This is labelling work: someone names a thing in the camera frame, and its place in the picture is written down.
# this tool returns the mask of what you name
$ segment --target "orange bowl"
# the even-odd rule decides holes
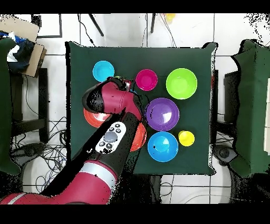
[[[144,125],[140,123],[137,128],[135,138],[133,140],[130,151],[133,152],[133,151],[138,150],[144,145],[145,142],[146,142],[146,129]]]
[[[94,114],[83,109],[86,121],[93,127],[100,127],[100,125],[110,116],[110,114]]]

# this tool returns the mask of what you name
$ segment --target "lime green bowl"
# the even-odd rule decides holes
[[[166,89],[175,99],[187,99],[197,89],[197,78],[188,69],[176,69],[172,71],[166,80]]]

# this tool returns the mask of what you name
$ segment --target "plastic bowl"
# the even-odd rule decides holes
[[[136,76],[137,86],[144,91],[152,90],[157,85],[157,83],[158,77],[150,69],[143,69]]]
[[[179,109],[172,100],[157,98],[148,104],[145,116],[151,128],[166,132],[176,126]]]
[[[139,148],[141,148],[145,142],[146,142],[146,128],[144,127],[144,125],[142,123],[139,123],[139,126],[137,128],[136,134],[135,134],[135,138],[133,140],[132,146],[130,151],[136,151]]]
[[[94,65],[93,76],[98,82],[104,82],[114,76],[114,67],[108,61],[99,61]]]
[[[187,131],[187,130],[182,130],[181,132],[179,132],[178,138],[179,138],[181,145],[183,145],[183,146],[190,146],[195,141],[194,134]]]
[[[93,127],[100,127],[102,123],[110,116],[110,114],[94,114],[83,109],[85,120]]]
[[[157,132],[148,141],[148,153],[158,162],[172,160],[178,152],[176,138],[168,132]]]
[[[188,69],[176,69],[172,71],[166,80],[166,89],[175,99],[187,99],[197,89],[197,78]]]

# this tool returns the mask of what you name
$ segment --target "red robot arm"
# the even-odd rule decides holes
[[[112,116],[41,194],[14,193],[6,196],[0,204],[108,203],[142,120],[140,100],[126,90],[123,80],[110,78],[89,89],[82,101],[88,111],[111,113]],[[110,130],[113,128],[116,130],[112,134]]]

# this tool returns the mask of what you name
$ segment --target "purple bowl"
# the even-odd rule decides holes
[[[179,109],[170,99],[157,98],[146,107],[146,119],[154,130],[166,132],[176,126]]]

